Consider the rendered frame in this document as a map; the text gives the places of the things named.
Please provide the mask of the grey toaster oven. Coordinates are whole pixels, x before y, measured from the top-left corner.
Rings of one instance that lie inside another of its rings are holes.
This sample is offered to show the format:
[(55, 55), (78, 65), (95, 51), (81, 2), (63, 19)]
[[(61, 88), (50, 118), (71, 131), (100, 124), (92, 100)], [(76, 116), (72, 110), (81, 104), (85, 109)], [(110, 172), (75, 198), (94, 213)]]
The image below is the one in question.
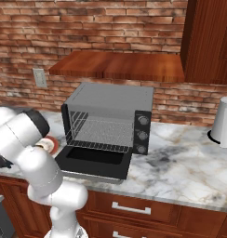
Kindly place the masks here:
[[(88, 116), (116, 118), (133, 123), (132, 153), (139, 154), (137, 147), (142, 145), (148, 153), (154, 90), (145, 86), (125, 86), (109, 84), (82, 83), (61, 105), (65, 135), (77, 119)], [(143, 126), (140, 116), (146, 116), (149, 124)], [(148, 134), (141, 140), (140, 131)]]

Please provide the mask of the grey timer knob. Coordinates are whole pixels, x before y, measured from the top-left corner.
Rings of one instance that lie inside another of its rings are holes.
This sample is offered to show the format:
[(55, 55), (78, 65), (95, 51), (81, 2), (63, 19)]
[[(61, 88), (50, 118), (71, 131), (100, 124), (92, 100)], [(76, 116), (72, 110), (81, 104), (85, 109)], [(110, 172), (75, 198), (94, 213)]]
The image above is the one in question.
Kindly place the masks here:
[(139, 117), (139, 122), (143, 125), (146, 126), (149, 124), (149, 119), (146, 116), (140, 116)]

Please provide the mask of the black toaster oven door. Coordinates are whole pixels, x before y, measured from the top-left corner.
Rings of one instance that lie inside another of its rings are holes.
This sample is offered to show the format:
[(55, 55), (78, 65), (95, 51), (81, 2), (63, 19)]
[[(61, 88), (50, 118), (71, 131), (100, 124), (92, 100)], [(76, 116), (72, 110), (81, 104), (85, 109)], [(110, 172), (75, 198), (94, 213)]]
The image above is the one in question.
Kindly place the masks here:
[(127, 179), (132, 149), (103, 151), (65, 146), (56, 156), (65, 177), (120, 184)]

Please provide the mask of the red plate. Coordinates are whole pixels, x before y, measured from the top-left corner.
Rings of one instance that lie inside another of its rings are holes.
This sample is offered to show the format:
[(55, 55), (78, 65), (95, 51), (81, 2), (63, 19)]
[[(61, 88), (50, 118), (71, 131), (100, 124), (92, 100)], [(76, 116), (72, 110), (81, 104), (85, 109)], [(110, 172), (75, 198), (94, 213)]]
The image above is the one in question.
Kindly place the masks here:
[(54, 149), (52, 152), (50, 152), (50, 154), (55, 154), (58, 151), (59, 148), (59, 142), (56, 138), (50, 137), (50, 136), (46, 136), (45, 139), (51, 139), (54, 142)]

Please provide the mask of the pale bagel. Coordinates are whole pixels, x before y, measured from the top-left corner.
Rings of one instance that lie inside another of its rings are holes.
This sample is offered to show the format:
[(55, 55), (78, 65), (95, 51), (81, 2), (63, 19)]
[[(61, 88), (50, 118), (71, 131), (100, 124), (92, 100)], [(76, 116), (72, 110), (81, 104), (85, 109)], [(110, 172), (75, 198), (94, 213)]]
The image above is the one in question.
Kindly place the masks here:
[(51, 139), (41, 139), (36, 143), (37, 147), (41, 147), (47, 152), (52, 152), (54, 149), (54, 142)]

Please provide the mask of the wooden cupboard door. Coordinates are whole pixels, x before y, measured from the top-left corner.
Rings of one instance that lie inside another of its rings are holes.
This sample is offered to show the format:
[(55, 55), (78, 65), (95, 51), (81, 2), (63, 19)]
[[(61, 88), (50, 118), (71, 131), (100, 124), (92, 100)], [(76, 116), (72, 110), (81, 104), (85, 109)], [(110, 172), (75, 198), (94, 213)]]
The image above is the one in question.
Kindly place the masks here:
[(2, 205), (19, 238), (44, 238), (51, 228), (50, 207), (31, 201), (27, 196), (28, 183), (24, 179), (0, 176)]

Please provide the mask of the wooden drawer front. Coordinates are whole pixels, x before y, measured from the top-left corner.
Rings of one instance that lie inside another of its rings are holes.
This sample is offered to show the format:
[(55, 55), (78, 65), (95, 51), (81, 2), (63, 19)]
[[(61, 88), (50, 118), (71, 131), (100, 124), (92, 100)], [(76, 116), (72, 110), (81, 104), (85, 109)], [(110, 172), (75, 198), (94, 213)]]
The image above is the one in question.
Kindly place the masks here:
[[(150, 207), (152, 213), (151, 215), (143, 215), (113, 209), (112, 202), (117, 202), (119, 205), (138, 209)], [(175, 226), (178, 221), (180, 206), (106, 192), (89, 192), (88, 210), (91, 212), (99, 212), (108, 215), (122, 216), (124, 218), (133, 218)]]
[(87, 230), (89, 238), (181, 238), (163, 231), (144, 230), (125, 224), (79, 217), (79, 223)]

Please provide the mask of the white paper towel roll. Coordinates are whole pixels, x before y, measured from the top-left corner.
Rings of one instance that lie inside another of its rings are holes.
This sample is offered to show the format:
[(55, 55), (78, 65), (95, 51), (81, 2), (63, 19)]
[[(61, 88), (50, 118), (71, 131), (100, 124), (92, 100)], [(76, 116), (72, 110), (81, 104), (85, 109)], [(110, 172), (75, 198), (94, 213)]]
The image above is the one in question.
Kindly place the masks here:
[(220, 99), (213, 127), (207, 132), (207, 136), (221, 148), (227, 149), (227, 97)]

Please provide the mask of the wooden cupboard front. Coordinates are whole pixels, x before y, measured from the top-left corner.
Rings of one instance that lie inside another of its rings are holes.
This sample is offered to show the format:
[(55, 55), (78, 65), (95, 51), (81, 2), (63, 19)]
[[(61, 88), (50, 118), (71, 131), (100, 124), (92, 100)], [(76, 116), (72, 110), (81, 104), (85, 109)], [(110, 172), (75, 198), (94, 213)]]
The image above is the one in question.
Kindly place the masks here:
[(184, 206), (178, 230), (182, 238), (227, 238), (227, 213)]

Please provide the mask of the grey dishwasher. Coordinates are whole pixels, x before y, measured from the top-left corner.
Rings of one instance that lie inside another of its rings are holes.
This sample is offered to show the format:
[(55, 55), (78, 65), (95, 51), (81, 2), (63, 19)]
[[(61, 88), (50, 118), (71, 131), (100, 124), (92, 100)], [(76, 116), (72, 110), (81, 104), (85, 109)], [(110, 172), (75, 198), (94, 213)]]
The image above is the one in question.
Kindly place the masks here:
[(11, 238), (15, 229), (2, 205), (4, 196), (0, 194), (0, 238)]

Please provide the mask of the wooden wall shelf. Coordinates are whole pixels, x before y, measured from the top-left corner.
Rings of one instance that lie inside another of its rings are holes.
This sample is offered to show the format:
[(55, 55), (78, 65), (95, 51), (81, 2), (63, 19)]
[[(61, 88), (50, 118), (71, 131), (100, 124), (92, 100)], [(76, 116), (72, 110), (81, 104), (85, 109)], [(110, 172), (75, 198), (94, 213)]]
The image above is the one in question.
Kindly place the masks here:
[(74, 51), (49, 69), (50, 74), (114, 80), (181, 83), (178, 55)]

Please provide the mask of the grey wall outlet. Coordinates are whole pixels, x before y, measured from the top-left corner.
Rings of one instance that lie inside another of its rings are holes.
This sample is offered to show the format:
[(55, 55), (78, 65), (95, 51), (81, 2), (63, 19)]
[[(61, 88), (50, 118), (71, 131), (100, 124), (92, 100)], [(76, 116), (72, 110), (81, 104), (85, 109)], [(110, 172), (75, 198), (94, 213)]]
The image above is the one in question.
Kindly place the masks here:
[(33, 69), (33, 76), (37, 87), (47, 88), (47, 80), (43, 69)]

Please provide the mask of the wooden wall cupboard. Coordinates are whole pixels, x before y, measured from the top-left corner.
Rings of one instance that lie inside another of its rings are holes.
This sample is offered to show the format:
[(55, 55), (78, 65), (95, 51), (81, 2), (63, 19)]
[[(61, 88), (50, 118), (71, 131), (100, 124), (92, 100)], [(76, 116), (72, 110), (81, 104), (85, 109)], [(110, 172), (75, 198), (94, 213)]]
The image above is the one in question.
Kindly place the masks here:
[(227, 85), (227, 0), (188, 0), (180, 60), (186, 82)]

